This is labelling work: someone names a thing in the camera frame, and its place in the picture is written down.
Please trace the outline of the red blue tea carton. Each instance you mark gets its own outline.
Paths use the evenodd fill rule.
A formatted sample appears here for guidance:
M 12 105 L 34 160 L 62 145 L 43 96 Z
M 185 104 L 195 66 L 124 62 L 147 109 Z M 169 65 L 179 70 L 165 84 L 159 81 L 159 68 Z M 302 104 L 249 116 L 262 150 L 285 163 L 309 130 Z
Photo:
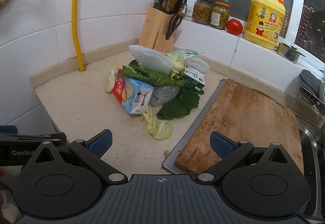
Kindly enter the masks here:
M 154 87 L 129 77 L 116 77 L 112 93 L 128 114 L 140 115 L 150 104 Z

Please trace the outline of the pale cabbage leaf front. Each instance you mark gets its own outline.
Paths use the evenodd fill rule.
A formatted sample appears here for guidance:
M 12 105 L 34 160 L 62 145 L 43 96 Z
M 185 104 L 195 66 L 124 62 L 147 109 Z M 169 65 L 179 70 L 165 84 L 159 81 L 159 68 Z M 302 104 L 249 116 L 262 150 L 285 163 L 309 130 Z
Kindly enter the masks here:
M 157 116 L 153 113 L 150 105 L 145 106 L 142 119 L 146 122 L 148 133 L 155 140 L 166 140 L 173 134 L 173 126 L 168 121 L 158 122 Z

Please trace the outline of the pale cabbage leaf pile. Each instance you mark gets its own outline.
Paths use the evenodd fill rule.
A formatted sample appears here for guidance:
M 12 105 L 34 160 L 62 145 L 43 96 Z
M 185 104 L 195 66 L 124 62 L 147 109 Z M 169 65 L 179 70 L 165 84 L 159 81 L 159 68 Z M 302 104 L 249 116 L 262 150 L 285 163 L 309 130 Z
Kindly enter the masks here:
M 181 79 L 185 70 L 184 58 L 181 55 L 173 55 L 170 53 L 166 53 L 165 55 L 172 62 L 170 77 L 174 80 Z

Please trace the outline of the green bamboo shoot packet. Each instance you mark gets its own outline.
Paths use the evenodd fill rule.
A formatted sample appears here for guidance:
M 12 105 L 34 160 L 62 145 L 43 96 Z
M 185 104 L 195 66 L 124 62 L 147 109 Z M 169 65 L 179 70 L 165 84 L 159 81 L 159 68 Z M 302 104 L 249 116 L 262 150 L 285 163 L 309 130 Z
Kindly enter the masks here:
M 202 55 L 202 52 L 198 52 L 192 49 L 176 49 L 170 52 L 171 55 L 182 56 L 184 59 L 196 57 Z

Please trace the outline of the dark green leaf bunch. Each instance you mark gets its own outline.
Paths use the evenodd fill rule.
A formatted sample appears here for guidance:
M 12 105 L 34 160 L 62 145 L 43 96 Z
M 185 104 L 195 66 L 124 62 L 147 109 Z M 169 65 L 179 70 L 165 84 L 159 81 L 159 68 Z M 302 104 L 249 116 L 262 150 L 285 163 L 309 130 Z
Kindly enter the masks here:
M 156 70 L 143 69 L 136 60 L 131 61 L 128 65 L 124 65 L 119 70 L 117 77 L 133 78 L 150 85 L 177 85 L 180 87 L 185 85 L 185 81 L 182 78 L 172 78 Z

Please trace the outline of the black kitchen scissors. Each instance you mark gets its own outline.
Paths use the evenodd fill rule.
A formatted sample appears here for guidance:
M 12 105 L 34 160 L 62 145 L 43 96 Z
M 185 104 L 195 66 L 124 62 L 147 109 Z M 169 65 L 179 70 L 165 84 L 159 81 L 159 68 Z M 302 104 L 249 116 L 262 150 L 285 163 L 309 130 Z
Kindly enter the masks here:
M 176 13 L 172 16 L 170 19 L 168 28 L 167 28 L 167 33 L 166 33 L 166 40 L 169 40 L 170 37 L 172 36 L 173 32 L 179 27 L 183 20 L 183 16 Z

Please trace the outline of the wooden cutting board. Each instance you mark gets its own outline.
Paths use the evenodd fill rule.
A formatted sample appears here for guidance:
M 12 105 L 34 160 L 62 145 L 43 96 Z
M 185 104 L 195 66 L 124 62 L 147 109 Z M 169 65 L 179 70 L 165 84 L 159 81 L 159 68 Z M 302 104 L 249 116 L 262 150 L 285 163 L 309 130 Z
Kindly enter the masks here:
M 303 156 L 294 112 L 236 81 L 228 79 L 206 116 L 175 159 L 175 166 L 198 174 L 220 161 L 210 147 L 210 135 L 220 132 L 231 140 L 247 140 L 255 147 L 279 142 L 303 170 Z

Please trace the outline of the green white milk carton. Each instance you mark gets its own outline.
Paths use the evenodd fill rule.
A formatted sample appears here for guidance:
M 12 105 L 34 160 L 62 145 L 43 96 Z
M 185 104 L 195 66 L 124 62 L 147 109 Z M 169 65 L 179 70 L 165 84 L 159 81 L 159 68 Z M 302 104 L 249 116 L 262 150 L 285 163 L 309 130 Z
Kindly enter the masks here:
M 185 66 L 182 79 L 184 81 L 183 87 L 192 91 L 202 92 L 205 87 L 204 74 L 190 66 Z

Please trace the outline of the white foam fruit net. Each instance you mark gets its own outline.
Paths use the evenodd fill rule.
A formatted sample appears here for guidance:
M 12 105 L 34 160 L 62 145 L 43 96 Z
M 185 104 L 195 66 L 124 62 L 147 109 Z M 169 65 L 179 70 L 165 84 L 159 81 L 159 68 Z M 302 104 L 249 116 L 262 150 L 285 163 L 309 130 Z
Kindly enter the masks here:
M 170 74 L 173 62 L 163 53 L 140 45 L 130 45 L 129 51 L 143 69 Z

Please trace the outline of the small steel bowl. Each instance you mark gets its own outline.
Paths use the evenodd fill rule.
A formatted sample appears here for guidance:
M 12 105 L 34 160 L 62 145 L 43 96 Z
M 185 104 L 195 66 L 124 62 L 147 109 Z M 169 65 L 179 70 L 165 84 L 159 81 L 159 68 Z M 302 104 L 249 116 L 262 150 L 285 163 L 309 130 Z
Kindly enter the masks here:
M 297 63 L 300 57 L 305 57 L 305 55 L 299 52 L 295 47 L 283 42 L 279 42 L 276 53 L 292 63 Z

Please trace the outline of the red tomato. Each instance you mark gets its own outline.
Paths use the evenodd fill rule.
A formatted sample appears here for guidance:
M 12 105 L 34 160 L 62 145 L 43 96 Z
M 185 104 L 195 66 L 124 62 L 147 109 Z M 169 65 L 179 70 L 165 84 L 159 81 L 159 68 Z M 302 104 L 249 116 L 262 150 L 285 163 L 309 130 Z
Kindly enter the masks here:
M 226 24 L 227 32 L 233 35 L 240 35 L 243 31 L 242 23 L 236 19 L 230 19 Z

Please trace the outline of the yellow detergent bottle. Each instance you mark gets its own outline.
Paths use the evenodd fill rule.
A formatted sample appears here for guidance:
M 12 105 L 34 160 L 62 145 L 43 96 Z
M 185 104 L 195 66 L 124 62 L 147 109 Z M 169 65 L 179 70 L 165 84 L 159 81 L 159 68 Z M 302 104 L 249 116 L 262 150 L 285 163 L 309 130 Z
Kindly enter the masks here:
M 278 44 L 285 14 L 284 0 L 251 0 L 244 37 L 273 50 Z

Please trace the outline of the pickle jar left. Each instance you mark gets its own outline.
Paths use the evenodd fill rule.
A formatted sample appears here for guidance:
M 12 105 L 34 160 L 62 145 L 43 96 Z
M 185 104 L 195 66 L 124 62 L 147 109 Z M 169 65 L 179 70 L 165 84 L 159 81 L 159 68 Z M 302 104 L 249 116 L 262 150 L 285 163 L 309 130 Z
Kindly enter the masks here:
M 212 8 L 213 3 L 211 0 L 196 0 L 193 7 L 192 20 L 195 23 L 208 25 Z

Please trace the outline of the pickle jar orange lid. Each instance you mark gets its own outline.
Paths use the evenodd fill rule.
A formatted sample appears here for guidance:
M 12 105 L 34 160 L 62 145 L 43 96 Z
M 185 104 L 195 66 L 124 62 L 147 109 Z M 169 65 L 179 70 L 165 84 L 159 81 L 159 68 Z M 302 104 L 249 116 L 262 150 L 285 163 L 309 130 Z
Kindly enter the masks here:
M 223 2 L 214 2 L 210 15 L 210 26 L 224 30 L 230 17 L 230 5 Z

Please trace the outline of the yellow gas pipe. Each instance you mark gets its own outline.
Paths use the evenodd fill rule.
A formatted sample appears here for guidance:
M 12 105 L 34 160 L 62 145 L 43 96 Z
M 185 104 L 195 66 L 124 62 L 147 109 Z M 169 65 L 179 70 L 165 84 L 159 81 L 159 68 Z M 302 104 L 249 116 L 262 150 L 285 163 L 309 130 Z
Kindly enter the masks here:
M 85 65 L 83 62 L 83 53 L 81 51 L 79 37 L 78 37 L 78 0 L 72 0 L 71 4 L 71 27 L 72 27 L 72 40 L 74 44 L 74 49 L 77 56 L 78 69 L 80 72 L 85 70 Z

